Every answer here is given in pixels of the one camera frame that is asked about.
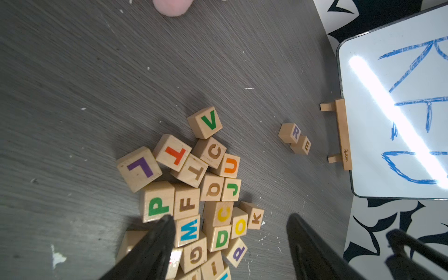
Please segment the wooden block blue W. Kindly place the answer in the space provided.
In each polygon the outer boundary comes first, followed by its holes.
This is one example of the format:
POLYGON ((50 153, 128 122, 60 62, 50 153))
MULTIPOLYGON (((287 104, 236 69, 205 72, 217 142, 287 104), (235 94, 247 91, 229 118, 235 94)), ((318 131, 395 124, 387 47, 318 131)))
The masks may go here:
POLYGON ((183 218, 175 221, 175 241, 176 248, 185 246, 199 238, 200 232, 200 215, 183 218))

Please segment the wooden block green V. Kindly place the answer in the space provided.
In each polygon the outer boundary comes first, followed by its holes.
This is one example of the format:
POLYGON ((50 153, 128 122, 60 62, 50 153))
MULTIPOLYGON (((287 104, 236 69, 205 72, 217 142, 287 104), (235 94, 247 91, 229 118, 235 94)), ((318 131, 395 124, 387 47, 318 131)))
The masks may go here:
POLYGON ((207 140, 223 129, 219 115, 215 107, 208 107, 196 112, 187 118, 196 138, 207 140))

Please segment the wooden block brown C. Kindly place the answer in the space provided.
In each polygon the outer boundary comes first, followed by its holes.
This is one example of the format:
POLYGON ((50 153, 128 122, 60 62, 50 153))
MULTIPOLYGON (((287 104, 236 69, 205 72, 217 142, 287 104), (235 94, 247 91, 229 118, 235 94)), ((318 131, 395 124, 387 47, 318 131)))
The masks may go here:
POLYGON ((207 140, 198 140, 191 154, 204 161, 211 168, 217 169, 226 151, 227 147, 211 136, 207 140))

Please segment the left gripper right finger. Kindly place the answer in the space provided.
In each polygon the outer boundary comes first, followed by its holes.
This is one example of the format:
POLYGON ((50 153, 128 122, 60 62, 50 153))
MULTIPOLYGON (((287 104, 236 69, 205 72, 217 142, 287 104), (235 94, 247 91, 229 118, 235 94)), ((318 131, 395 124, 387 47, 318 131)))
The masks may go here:
POLYGON ((362 280, 297 213, 289 216, 287 235, 298 280, 362 280))

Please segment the wooden block purple lowercase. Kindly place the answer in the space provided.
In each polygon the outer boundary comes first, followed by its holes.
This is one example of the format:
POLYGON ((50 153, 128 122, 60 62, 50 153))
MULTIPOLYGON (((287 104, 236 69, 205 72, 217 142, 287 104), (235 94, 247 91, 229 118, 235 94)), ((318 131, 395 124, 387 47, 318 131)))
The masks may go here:
POLYGON ((221 252, 223 258, 227 259, 232 266, 238 268, 243 257, 248 252, 248 247, 241 238, 235 238, 229 242, 228 248, 221 252))

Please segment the wooden block yellow O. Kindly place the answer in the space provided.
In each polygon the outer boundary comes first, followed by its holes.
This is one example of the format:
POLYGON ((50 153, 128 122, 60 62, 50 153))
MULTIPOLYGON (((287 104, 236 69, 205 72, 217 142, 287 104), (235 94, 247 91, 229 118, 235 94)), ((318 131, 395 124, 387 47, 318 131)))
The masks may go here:
POLYGON ((231 239, 239 238, 247 234, 248 213, 238 207, 234 207, 231 219, 231 239))

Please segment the whiteboard with RED text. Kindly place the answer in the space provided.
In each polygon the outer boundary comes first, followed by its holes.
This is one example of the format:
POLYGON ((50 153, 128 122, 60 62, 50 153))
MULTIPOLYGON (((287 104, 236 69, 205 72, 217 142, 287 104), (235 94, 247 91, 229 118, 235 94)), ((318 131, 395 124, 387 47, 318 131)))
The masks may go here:
POLYGON ((363 198, 448 197, 448 6, 343 41, 337 49, 363 198))

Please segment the wooden block purple R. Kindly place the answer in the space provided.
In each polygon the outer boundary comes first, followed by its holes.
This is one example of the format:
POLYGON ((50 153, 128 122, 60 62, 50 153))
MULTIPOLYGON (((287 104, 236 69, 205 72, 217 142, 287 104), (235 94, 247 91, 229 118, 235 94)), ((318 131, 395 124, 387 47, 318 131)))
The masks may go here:
POLYGON ((279 138, 286 144, 297 144, 301 130, 295 123, 283 123, 278 133, 279 138))

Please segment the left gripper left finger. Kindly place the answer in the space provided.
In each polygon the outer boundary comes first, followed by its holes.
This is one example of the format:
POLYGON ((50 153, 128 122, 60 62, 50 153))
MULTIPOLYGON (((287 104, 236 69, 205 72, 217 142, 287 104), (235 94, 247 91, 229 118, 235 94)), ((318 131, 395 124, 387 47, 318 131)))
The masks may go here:
POLYGON ((176 235, 175 221, 165 215, 102 280, 164 280, 176 235))

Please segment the small wooden easel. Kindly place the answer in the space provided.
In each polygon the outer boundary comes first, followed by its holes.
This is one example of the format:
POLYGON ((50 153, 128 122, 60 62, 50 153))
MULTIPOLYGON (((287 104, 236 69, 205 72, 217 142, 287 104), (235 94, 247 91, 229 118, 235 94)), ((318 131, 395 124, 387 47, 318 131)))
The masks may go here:
POLYGON ((337 99, 330 103, 321 103, 320 110, 322 112, 335 112, 337 119, 340 153, 329 155, 327 157, 328 163, 342 163, 344 170, 351 171, 352 157, 345 100, 337 99))

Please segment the wooden block green D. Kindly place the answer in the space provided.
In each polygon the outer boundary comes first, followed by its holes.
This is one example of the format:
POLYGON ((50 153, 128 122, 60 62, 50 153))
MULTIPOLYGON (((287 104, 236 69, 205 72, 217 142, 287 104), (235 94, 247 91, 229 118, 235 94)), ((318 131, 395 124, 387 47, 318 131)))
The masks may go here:
POLYGON ((228 248, 231 228, 231 225, 213 227, 211 222, 204 219, 203 232, 206 235, 206 246, 210 253, 228 248))

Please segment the wooden block brown K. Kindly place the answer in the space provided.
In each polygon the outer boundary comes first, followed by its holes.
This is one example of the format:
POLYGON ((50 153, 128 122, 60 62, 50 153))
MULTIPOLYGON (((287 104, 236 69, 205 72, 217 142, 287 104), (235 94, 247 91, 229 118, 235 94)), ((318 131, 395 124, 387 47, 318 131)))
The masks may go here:
POLYGON ((240 202, 239 208, 248 214, 247 228, 260 230, 263 222, 264 210, 253 203, 245 201, 240 202))

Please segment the wooden block brown E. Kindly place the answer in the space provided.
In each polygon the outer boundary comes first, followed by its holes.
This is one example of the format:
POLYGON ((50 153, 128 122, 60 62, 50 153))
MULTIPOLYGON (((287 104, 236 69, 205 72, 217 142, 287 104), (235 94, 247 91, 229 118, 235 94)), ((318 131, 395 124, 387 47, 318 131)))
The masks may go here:
POLYGON ((308 137, 305 135, 301 135, 298 139, 297 143, 292 143, 290 148, 295 154, 299 155, 308 155, 311 147, 311 142, 308 137))

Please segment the pink plush pig toy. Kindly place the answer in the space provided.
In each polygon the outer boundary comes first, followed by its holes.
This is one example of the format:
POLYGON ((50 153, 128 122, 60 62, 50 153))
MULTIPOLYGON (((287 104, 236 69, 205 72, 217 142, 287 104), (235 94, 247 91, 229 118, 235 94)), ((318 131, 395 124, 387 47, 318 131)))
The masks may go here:
POLYGON ((162 15, 178 17, 185 14, 193 0, 153 0, 155 9, 162 15))

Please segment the wooden block orange U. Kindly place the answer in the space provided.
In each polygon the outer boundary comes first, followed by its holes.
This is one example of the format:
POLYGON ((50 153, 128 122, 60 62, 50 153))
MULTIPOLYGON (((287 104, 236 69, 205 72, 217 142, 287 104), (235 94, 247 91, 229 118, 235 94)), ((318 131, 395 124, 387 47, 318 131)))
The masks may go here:
POLYGON ((240 157, 226 153, 218 168, 210 168, 210 172, 221 177, 235 179, 238 176, 239 166, 240 157))

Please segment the wooden block brown F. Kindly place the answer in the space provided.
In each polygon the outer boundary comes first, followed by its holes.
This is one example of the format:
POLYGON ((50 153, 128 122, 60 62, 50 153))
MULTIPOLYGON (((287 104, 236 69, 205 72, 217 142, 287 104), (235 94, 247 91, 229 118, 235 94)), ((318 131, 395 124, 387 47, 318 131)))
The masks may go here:
POLYGON ((176 183, 173 186, 175 188, 174 220, 198 215, 200 208, 200 189, 184 183, 176 183))

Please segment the wooden block brown G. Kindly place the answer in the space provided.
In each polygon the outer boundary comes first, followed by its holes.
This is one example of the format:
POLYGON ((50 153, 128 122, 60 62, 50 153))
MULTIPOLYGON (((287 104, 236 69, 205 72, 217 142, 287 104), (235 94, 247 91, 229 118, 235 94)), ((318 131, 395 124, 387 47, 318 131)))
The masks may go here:
POLYGON ((199 231, 198 240, 184 246, 180 266, 183 273, 187 274, 193 269, 204 264, 206 261, 207 237, 202 231, 199 231))

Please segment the wooden block yellow C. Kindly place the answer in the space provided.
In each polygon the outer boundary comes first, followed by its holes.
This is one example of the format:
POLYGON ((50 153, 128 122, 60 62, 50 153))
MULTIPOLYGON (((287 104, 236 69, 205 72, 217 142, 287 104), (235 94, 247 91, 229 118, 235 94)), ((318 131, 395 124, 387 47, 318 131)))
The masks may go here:
POLYGON ((234 202, 206 201, 203 218, 213 227, 231 224, 234 202))

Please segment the wooden block green P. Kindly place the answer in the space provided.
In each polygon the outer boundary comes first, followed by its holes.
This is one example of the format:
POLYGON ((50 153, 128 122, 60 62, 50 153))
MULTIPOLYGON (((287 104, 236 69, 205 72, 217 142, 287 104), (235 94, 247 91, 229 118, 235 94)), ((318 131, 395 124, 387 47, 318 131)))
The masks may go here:
POLYGON ((175 187, 167 182, 152 182, 140 190, 140 213, 143 223, 173 215, 175 187))

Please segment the wooden block purple L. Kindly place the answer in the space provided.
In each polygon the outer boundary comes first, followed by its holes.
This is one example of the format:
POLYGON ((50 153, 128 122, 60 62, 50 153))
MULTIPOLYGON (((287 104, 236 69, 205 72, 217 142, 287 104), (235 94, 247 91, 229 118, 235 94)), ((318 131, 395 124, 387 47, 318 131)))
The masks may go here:
POLYGON ((148 147, 116 160, 117 169, 133 193, 161 177, 162 170, 148 147))

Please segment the wooden block brown T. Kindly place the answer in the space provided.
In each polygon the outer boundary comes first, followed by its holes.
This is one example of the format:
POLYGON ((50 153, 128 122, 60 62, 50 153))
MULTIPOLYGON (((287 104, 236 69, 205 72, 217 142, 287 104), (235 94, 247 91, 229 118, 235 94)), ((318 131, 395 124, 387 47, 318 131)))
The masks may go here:
POLYGON ((197 189, 199 188, 208 167, 209 165, 200 158, 193 154, 189 154, 181 170, 171 170, 170 174, 177 180, 197 189))

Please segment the wooden block red T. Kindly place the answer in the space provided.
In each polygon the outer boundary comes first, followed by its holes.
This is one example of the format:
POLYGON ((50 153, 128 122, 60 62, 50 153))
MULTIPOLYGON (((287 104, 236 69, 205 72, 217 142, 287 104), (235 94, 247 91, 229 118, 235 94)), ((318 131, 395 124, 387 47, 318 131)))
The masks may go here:
POLYGON ((163 134, 153 150, 153 155, 158 163, 179 172, 185 164, 191 150, 192 147, 175 136, 163 134))

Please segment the wooden block green J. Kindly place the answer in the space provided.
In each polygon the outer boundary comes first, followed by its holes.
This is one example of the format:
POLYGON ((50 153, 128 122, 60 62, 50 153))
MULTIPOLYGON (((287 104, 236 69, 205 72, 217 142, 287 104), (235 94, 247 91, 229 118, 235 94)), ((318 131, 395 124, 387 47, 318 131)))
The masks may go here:
POLYGON ((240 188, 242 180, 238 178, 228 178, 224 180, 224 187, 222 192, 221 201, 224 202, 236 202, 239 200, 240 188))

